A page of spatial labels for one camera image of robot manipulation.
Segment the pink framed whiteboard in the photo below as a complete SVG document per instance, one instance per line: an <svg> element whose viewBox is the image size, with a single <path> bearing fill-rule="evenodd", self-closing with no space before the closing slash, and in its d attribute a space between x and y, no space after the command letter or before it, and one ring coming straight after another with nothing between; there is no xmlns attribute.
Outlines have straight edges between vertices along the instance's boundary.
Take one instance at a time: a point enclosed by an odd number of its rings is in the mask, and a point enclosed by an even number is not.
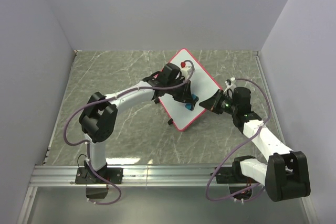
<svg viewBox="0 0 336 224"><path fill-rule="evenodd" d="M178 88L175 95L165 94L158 98L170 117L169 125L173 124L179 131L184 131L206 111L200 103L222 87L185 48L179 50L170 62L181 67L185 77L189 76L190 68L194 67L189 83Z"/></svg>

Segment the blue whiteboard eraser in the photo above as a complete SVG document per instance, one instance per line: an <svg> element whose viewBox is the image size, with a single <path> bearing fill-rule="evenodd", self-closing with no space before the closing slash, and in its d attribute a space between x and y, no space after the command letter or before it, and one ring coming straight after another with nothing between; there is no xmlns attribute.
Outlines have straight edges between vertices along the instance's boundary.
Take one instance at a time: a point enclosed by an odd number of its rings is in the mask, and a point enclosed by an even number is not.
<svg viewBox="0 0 336 224"><path fill-rule="evenodd" d="M198 100L199 100L199 97L196 96L196 95L194 95L194 94L192 94L192 102L191 103L186 103L185 104L185 108L188 109L188 110L190 110L190 111L193 111L194 108L195 108L196 103L198 102Z"/></svg>

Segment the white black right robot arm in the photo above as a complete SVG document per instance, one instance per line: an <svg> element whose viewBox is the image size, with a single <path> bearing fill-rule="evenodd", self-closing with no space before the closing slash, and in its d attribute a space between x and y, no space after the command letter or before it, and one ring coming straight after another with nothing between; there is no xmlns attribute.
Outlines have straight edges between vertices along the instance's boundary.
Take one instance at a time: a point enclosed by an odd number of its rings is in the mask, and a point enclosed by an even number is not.
<svg viewBox="0 0 336 224"><path fill-rule="evenodd" d="M215 169L213 178L217 183L229 177L236 183L260 183L274 202L308 197L311 187L307 157L303 152L295 152L282 143L251 109L250 100L251 91L237 87L232 92L218 90L200 103L201 107L216 114L231 115L233 124L250 139L267 161L261 163L253 156L237 157L229 173L220 167Z"/></svg>

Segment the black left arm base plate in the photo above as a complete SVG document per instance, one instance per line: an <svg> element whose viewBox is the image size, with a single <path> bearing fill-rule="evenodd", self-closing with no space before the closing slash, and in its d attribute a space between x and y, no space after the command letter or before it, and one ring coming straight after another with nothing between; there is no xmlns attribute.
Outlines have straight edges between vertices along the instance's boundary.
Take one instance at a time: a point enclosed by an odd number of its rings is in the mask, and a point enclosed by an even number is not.
<svg viewBox="0 0 336 224"><path fill-rule="evenodd" d="M100 177L113 184L121 184L123 178L123 168L103 168L96 172ZM75 178L77 185L104 184L105 181L97 177L89 167L79 167Z"/></svg>

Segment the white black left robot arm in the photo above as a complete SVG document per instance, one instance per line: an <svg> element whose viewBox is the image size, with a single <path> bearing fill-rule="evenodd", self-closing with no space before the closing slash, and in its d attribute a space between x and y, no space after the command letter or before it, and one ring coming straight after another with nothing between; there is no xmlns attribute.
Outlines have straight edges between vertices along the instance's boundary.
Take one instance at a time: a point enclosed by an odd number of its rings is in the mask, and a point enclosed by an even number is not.
<svg viewBox="0 0 336 224"><path fill-rule="evenodd" d="M194 110L198 101L198 97L191 93L190 78L194 71L194 64L190 60L183 61L180 67L169 62L161 71L110 98L99 92L90 97L79 118L82 131L89 138L85 168L90 180L100 183L107 179L105 141L114 130L118 114L146 101L158 102L165 94L184 103L188 110Z"/></svg>

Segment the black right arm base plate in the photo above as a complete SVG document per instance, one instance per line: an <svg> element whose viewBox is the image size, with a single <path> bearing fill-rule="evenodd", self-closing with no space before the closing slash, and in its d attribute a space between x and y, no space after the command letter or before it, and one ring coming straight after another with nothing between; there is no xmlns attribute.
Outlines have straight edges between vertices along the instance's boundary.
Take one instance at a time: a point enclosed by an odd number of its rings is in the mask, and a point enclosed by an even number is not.
<svg viewBox="0 0 336 224"><path fill-rule="evenodd" d="M255 182L249 177L236 175L231 166L221 167L215 178L217 184L249 184Z"/></svg>

